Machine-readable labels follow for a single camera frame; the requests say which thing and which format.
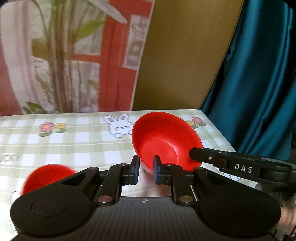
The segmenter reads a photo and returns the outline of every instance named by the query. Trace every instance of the wall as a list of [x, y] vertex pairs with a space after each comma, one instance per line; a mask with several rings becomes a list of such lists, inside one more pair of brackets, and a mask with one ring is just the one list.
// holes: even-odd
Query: wall
[[156, 0], [132, 109], [200, 108], [242, 4], [243, 0]]

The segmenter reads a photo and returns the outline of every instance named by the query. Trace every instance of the rabbit ear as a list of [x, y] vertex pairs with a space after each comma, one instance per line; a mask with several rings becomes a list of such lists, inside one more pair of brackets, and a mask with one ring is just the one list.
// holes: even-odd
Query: rabbit ear
[[116, 121], [116, 119], [113, 117], [113, 116], [110, 116], [110, 115], [106, 115], [103, 117], [104, 121], [109, 123], [109, 124], [112, 124]]
[[127, 114], [122, 114], [118, 117], [119, 121], [127, 121], [129, 119], [129, 116]]

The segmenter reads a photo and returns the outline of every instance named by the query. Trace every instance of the teal curtain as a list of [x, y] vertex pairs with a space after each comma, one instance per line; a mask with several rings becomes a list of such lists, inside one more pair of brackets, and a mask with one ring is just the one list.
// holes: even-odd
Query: teal curtain
[[293, 10], [245, 0], [232, 42], [201, 108], [238, 152], [288, 159], [296, 120]]

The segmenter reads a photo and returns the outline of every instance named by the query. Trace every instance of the metal bolt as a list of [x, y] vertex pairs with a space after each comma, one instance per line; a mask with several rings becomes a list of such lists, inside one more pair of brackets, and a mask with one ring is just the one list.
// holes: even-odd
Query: metal bolt
[[102, 202], [102, 203], [111, 202], [112, 201], [112, 197], [107, 196], [107, 195], [99, 196], [98, 197], [98, 201], [99, 202]]
[[184, 195], [179, 198], [181, 202], [188, 203], [193, 201], [193, 197], [189, 195]]

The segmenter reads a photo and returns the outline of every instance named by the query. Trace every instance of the checkered tablecloth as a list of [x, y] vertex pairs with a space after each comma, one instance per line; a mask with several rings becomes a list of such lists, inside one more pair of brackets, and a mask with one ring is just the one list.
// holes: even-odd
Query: checkered tablecloth
[[[188, 121], [198, 133], [206, 148], [235, 151], [218, 129], [200, 110], [162, 110]], [[26, 177], [37, 167], [46, 164], [63, 164], [81, 171], [90, 166], [107, 170], [118, 163], [130, 163], [135, 151], [131, 135], [116, 138], [109, 132], [104, 116], [116, 120], [127, 114], [133, 125], [142, 115], [152, 111], [106, 112], [18, 115], [0, 117], [0, 236], [6, 241], [13, 238], [13, 227], [9, 216], [12, 193], [21, 190]], [[44, 131], [46, 122], [52, 123], [52, 132]], [[56, 131], [54, 126], [65, 123], [65, 129]], [[212, 165], [202, 164], [218, 172]], [[255, 182], [239, 179], [241, 183], [254, 187]], [[135, 186], [124, 186], [123, 196], [167, 196], [168, 186], [154, 184], [153, 176], [140, 168], [139, 182]]]

